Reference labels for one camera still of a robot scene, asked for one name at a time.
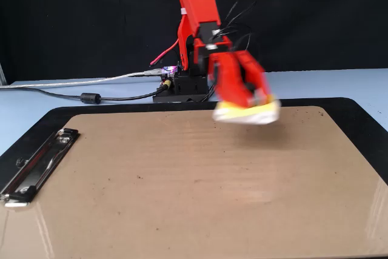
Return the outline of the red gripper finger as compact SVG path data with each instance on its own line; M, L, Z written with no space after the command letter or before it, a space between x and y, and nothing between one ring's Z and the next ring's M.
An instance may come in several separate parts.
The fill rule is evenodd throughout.
M240 66L233 53L211 54L209 67L213 68L215 90L222 101L242 108L251 106L252 94L243 83Z
M237 51L235 56L240 64L242 80L248 91L253 97L258 98L260 103L272 102L265 71L258 61L247 50Z

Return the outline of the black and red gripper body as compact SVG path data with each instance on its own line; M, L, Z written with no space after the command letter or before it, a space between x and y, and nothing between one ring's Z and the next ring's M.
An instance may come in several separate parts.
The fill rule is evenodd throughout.
M198 66L204 66L207 64L207 59L213 53L226 52L232 47L231 40L222 36L221 41L215 44L205 44L199 38L193 40L193 63Z

